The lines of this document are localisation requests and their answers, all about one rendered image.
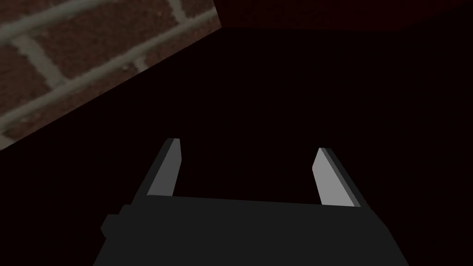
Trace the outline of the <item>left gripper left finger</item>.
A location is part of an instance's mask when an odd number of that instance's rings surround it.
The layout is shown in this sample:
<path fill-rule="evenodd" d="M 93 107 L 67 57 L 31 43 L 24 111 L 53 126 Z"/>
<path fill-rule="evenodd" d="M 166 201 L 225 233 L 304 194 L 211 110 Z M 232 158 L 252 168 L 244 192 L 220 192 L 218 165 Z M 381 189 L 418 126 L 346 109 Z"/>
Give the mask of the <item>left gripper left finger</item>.
<path fill-rule="evenodd" d="M 147 196 L 172 196 L 181 163 L 180 139 L 166 139 L 145 175 L 133 202 L 143 201 Z"/>

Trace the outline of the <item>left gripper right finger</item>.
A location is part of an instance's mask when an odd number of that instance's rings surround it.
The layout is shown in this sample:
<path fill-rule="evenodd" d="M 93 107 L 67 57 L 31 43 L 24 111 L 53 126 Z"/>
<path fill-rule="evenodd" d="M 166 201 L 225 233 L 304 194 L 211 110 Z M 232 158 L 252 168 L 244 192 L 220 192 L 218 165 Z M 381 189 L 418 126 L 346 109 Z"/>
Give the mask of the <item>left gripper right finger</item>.
<path fill-rule="evenodd" d="M 318 148 L 312 173 L 322 205 L 369 206 L 333 149 Z"/>

